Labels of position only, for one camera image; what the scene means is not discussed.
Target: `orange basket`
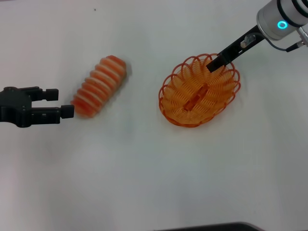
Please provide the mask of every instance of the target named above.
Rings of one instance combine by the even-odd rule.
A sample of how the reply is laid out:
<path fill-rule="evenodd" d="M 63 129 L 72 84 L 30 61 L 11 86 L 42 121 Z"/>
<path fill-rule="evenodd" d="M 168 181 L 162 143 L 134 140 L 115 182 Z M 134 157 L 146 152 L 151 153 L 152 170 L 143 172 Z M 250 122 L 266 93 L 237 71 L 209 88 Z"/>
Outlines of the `orange basket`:
<path fill-rule="evenodd" d="M 159 109 L 177 126 L 195 128 L 221 113 L 240 90 L 233 63 L 210 73 L 206 65 L 217 54 L 189 57 L 177 65 L 159 90 Z"/>

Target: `orange and white striped object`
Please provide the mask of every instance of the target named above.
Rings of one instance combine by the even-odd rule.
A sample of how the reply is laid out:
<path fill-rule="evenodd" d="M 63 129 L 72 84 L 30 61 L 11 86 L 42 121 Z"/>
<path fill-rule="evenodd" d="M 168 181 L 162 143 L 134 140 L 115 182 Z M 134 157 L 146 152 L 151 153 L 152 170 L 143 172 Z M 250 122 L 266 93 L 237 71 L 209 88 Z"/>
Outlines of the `orange and white striped object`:
<path fill-rule="evenodd" d="M 71 101 L 75 112 L 81 117 L 94 117 L 119 88 L 125 76 L 126 64 L 123 60 L 113 55 L 102 58 Z"/>

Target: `wire basket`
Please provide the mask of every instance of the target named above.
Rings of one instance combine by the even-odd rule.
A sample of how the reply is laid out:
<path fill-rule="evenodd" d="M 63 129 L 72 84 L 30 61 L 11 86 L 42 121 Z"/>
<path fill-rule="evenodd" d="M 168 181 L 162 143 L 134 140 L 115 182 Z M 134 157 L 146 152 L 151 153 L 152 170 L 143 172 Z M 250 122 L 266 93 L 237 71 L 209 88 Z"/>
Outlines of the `wire basket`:
<path fill-rule="evenodd" d="M 210 73 L 206 65 L 217 54 L 189 57 L 177 65 L 159 90 L 159 109 L 177 126 L 195 128 L 221 113 L 240 90 L 233 63 Z"/>

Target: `blue led ring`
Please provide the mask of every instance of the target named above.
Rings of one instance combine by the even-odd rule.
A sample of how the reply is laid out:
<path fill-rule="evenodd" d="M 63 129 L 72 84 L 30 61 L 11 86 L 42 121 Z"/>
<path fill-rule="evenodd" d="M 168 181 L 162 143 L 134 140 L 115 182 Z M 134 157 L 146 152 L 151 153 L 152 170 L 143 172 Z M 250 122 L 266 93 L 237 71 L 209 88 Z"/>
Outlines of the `blue led ring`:
<path fill-rule="evenodd" d="M 288 24 L 285 21 L 280 21 L 277 26 L 279 29 L 284 30 L 288 27 Z"/>

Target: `white surface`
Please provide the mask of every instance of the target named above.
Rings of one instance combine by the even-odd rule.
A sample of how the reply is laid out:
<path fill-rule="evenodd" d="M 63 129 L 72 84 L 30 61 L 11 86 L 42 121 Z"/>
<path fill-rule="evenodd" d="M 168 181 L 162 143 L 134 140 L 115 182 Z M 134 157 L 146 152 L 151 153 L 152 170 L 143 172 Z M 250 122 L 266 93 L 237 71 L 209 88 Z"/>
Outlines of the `white surface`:
<path fill-rule="evenodd" d="M 72 95 L 100 58 L 132 75 L 93 120 L 1 124 L 0 230 L 150 231 L 245 221 L 308 229 L 307 49 L 266 42 L 234 63 L 235 101 L 194 129 L 168 123 L 158 90 L 191 55 L 219 52 L 267 0 L 0 2 L 0 88 Z M 280 46 L 298 40 L 292 34 Z"/>

